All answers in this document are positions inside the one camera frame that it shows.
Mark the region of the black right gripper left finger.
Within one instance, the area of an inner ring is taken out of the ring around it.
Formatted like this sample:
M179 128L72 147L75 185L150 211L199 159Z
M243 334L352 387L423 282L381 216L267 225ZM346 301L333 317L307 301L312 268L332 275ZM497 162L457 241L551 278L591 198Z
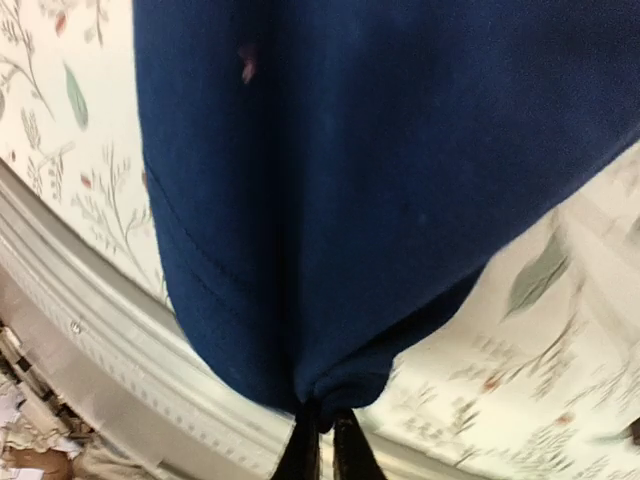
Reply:
M321 474L318 404L306 402L296 414L295 425L271 480L319 480Z

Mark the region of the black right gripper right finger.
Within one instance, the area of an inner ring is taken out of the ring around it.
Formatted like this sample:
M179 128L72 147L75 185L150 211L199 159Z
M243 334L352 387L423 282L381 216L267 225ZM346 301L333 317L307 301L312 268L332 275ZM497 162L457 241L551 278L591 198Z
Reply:
M333 478L385 480L385 474L352 410L340 411L334 422Z

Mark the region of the navy blue printed t-shirt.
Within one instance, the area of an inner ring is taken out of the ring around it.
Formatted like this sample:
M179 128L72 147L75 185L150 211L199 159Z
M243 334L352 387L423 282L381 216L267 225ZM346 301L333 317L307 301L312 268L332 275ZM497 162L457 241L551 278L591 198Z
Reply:
M177 321L323 428L639 136L635 1L137 1L133 30Z

